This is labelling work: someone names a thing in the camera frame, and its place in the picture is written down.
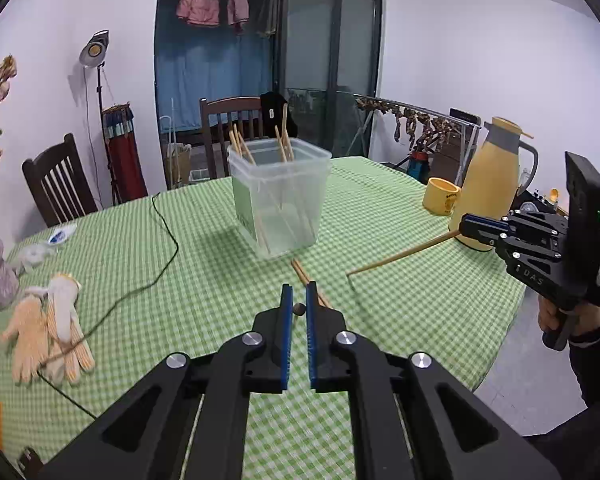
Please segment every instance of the black sleeve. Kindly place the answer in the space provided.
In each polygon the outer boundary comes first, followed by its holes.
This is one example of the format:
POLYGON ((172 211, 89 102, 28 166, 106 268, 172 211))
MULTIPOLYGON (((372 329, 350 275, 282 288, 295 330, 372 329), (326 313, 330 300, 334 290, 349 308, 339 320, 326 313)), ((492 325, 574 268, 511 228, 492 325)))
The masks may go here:
POLYGON ((582 392, 582 400, 591 406, 600 400, 600 327, 570 339, 570 360, 582 392))

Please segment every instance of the yellow mug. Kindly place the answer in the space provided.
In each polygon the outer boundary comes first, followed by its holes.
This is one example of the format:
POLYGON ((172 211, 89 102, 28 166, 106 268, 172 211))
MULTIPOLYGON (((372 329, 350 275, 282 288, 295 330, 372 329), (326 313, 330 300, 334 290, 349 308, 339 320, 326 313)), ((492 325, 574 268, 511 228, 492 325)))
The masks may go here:
POLYGON ((454 208, 460 188, 448 180, 431 177, 427 182, 422 205, 434 215, 449 215, 454 208))

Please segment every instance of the gray handle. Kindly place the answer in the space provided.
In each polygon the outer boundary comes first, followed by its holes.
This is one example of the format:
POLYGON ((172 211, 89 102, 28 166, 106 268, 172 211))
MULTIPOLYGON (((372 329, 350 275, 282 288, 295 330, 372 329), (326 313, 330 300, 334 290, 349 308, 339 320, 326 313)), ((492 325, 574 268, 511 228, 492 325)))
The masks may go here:
POLYGON ((522 186, 520 186, 518 188, 518 190, 516 191, 516 196, 520 196, 522 194, 522 192, 527 187, 529 187, 529 184, 531 184, 531 181, 536 176, 536 170, 538 169, 538 150, 536 150, 533 146, 530 146, 526 142, 522 142, 522 140, 520 141, 520 148, 523 148, 524 150, 527 150, 528 152, 531 152, 534 154, 534 167, 531 170, 531 174, 529 175, 529 178, 526 180, 526 183, 523 184, 522 186))

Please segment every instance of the gray floor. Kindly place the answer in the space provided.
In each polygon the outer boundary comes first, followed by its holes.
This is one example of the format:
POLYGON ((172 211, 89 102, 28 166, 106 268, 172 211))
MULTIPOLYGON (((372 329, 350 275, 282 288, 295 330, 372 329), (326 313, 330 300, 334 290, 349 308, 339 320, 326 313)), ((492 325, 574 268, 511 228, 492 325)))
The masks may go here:
POLYGON ((522 435, 546 433, 585 409, 568 349, 542 344, 538 295, 530 288, 476 395, 522 435))

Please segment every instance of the green checkered tablecloth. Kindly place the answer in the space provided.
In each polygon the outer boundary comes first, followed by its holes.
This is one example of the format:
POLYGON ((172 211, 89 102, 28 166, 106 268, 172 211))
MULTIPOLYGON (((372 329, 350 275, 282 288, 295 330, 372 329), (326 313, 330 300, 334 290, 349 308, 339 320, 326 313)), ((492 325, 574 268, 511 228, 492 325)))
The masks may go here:
MULTIPOLYGON (((469 388, 486 375, 522 299, 524 286, 494 254, 450 240, 352 277, 345 271, 446 231, 448 218, 422 208, 424 186, 364 158, 333 161, 317 244, 296 251, 308 274, 345 316, 347 326, 394 354, 423 350, 469 388)), ((259 260, 241 239, 231 182, 213 180, 156 199, 180 253, 150 290, 126 300, 93 335, 96 369, 64 389, 93 413, 103 412, 173 351, 216 351, 278 304, 285 282, 296 301, 304 288, 290 256, 259 260)), ((40 233, 21 246, 47 238, 40 233)), ((58 256, 25 275, 20 286, 46 285, 72 273, 76 304, 88 330, 113 301, 150 282, 173 253, 150 198, 89 215, 58 256)), ((12 308, 0 313, 0 331, 12 308)), ((347 396, 309 389, 305 317, 294 317, 289 390, 251 397, 243 478, 354 478, 347 396)), ((33 446, 49 460, 90 418, 49 386, 15 386, 11 359, 0 358, 4 451, 14 461, 33 446)))

